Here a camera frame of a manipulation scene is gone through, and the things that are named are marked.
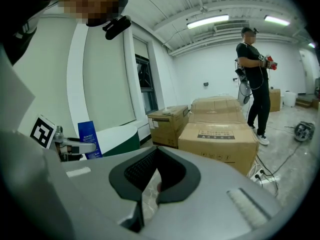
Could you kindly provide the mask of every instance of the concrete floor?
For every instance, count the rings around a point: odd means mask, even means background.
[[[270,145],[260,145],[258,156],[262,162],[273,173],[295,149],[294,155],[281,167],[274,175],[278,182],[277,199],[284,207],[290,202],[299,199],[308,190],[315,173],[320,165],[320,157],[309,152],[309,141],[299,143],[295,141],[292,128],[300,121],[315,123],[318,111],[314,108],[287,107],[284,106],[279,112],[272,112],[267,123],[266,136],[270,140]],[[152,146],[150,139],[142,148]],[[275,184],[272,177],[262,179],[263,187],[273,195],[276,193]],[[156,197],[158,195],[157,185],[161,182],[158,171],[153,175],[148,187],[143,192],[143,213],[145,223],[152,218],[158,209]]]

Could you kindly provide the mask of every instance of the label sticker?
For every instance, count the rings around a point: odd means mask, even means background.
[[[148,118],[148,121],[149,121],[150,129],[154,129],[155,125],[154,125],[154,121],[152,120],[152,118]]]
[[[198,134],[199,139],[214,139],[214,140],[235,140],[234,133],[230,130],[200,130]]]

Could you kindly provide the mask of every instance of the blue packaging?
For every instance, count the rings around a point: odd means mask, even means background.
[[[101,154],[100,146],[98,143],[94,122],[93,121],[79,122],[78,131],[79,131],[79,137],[81,142],[94,143],[96,146],[95,151],[85,154],[86,159],[89,160],[89,159],[102,158],[103,156]]]

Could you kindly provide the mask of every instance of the man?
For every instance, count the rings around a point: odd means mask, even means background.
[[[239,64],[244,67],[246,77],[249,81],[252,95],[254,97],[251,106],[248,124],[257,134],[262,145],[270,142],[266,137],[265,131],[270,112],[269,79],[267,68],[271,66],[270,61],[259,60],[260,53],[252,46],[256,42],[256,32],[249,27],[244,27],[241,31],[243,42],[236,47]],[[258,116],[258,129],[254,122]]]
[[[52,0],[1,0],[0,43],[14,65],[26,52],[40,16]],[[60,0],[64,11],[95,27],[116,18],[128,0]]]

